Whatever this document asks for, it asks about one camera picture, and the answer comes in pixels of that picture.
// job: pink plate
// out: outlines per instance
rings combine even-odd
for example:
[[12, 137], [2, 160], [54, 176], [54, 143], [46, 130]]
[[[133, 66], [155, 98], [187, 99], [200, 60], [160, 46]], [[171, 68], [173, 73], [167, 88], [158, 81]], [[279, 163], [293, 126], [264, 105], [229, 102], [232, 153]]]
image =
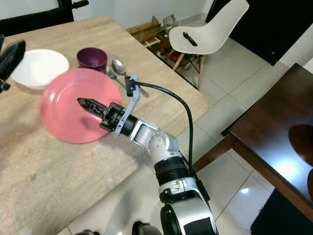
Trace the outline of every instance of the pink plate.
[[69, 143], [87, 143], [105, 136], [101, 119], [85, 111], [77, 98], [91, 98], [109, 106], [122, 103], [121, 93], [104, 73], [75, 69], [56, 77], [45, 89], [41, 102], [41, 119], [56, 138]]

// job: wooden table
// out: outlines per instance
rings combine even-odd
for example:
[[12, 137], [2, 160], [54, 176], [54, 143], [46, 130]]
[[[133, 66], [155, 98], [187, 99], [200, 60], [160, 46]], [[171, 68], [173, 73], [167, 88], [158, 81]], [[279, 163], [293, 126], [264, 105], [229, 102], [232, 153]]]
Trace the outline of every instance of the wooden table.
[[[48, 48], [62, 53], [70, 68], [84, 47], [118, 57], [129, 74], [172, 90], [189, 105], [194, 121], [210, 109], [196, 89], [109, 17], [92, 18], [6, 38], [5, 45], [25, 39], [26, 49]], [[144, 163], [147, 152], [113, 133], [88, 144], [69, 144], [51, 136], [41, 123], [41, 93], [8, 81], [0, 95], [0, 212], [4, 235], [52, 235], [100, 200]], [[119, 86], [123, 106], [130, 98]], [[184, 107], [157, 90], [146, 89], [134, 112], [175, 136], [188, 127]]]
[[233, 148], [313, 222], [307, 185], [312, 166], [289, 139], [292, 127], [301, 124], [313, 125], [313, 74], [295, 64], [194, 168]]

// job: dark wooden table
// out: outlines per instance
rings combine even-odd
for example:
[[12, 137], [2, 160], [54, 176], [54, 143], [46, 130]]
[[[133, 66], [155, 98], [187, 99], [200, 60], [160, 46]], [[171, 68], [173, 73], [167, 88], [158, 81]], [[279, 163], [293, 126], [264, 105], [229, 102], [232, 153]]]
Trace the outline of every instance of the dark wooden table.
[[304, 125], [313, 126], [313, 74], [295, 64], [194, 169], [233, 148], [313, 222], [308, 190], [313, 139]]

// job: white bowl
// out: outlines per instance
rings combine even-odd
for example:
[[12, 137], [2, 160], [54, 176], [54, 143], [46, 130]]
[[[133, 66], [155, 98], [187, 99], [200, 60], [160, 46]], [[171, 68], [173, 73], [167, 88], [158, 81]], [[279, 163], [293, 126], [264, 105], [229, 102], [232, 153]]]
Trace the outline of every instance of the white bowl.
[[29, 50], [11, 74], [11, 78], [31, 89], [43, 90], [58, 75], [68, 70], [62, 54], [48, 49]]

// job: metal spoon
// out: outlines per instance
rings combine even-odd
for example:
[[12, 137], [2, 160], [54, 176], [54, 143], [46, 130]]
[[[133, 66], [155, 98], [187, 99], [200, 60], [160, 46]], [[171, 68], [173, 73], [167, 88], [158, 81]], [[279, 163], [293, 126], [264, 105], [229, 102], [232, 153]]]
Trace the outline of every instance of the metal spoon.
[[[125, 65], [119, 60], [112, 60], [112, 68], [117, 74], [127, 76]], [[149, 97], [149, 94], [144, 89], [140, 88], [140, 92], [144, 97]]]
[[110, 70], [109, 66], [106, 66], [106, 74], [107, 74], [107, 76], [109, 76], [112, 80], [117, 81], [124, 89], [126, 89], [126, 86], [125, 86], [123, 83], [121, 83], [121, 82], [117, 79], [116, 74]]

